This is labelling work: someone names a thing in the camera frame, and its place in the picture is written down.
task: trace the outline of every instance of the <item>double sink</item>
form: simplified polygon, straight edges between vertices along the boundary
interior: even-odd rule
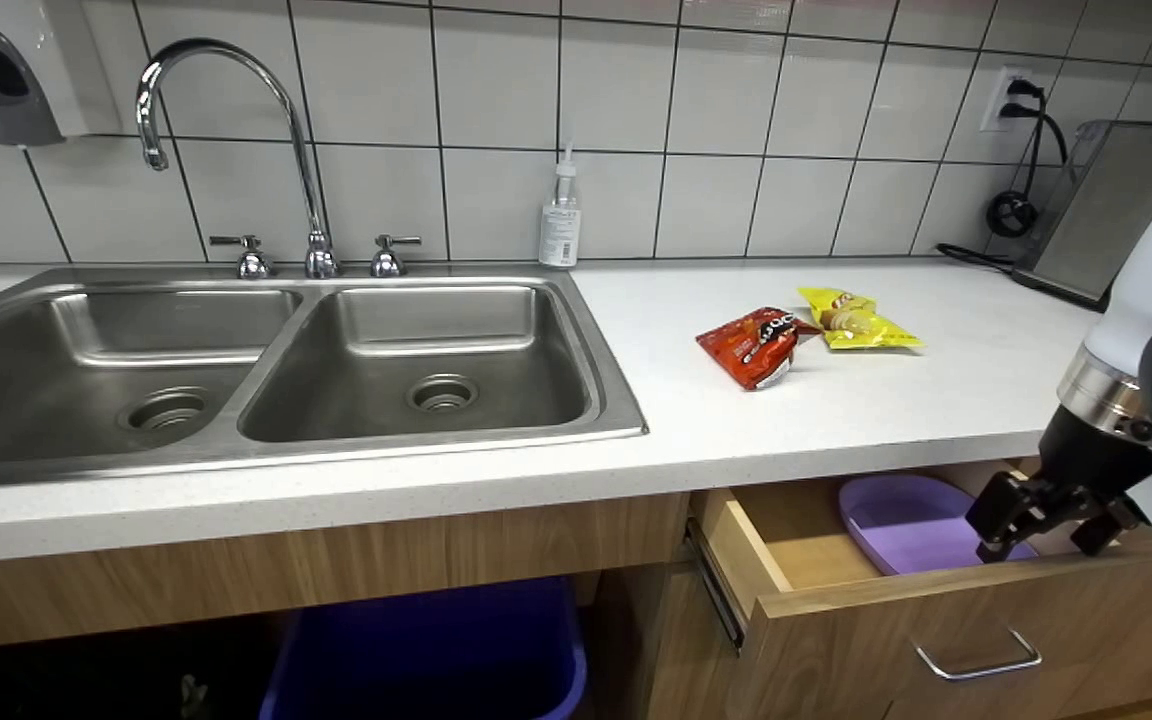
[[[44,271],[0,298],[0,485],[636,433],[563,271]]]

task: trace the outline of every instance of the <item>sink drain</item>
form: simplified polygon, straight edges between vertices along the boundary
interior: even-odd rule
[[[413,385],[413,403],[424,414],[455,414],[477,399],[477,389],[462,373],[433,373],[421,385]]]
[[[186,389],[159,389],[128,414],[134,433],[149,433],[149,436],[164,436],[164,439],[187,436],[205,421],[209,421],[209,399],[200,398],[200,389],[187,389],[187,385]]]

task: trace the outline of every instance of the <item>blue trash bin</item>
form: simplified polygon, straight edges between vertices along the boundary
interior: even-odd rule
[[[589,663],[573,585],[308,608],[259,720],[563,720]]]

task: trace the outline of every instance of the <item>electrical outlet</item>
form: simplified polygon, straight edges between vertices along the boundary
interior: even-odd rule
[[[1004,103],[1012,99],[1010,87],[1012,87],[1018,78],[1042,83],[1031,69],[1001,69],[1001,73],[991,78],[982,127],[1001,127],[1001,113],[1004,113]]]

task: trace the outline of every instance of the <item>white tile wall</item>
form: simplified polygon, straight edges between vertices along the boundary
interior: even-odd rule
[[[126,127],[41,150],[37,174],[0,150],[0,261],[231,261],[197,224],[300,261],[290,127],[243,69],[177,69],[164,132],[186,136],[186,164],[141,164],[128,91],[149,49],[180,35],[243,45],[291,87],[345,261],[382,233],[424,236],[424,261],[530,261],[561,142],[586,169],[586,257],[924,251],[972,239],[982,196],[1025,158],[1025,125],[982,127],[1004,66],[1047,83],[1059,125],[1152,120],[1148,0],[83,9]]]

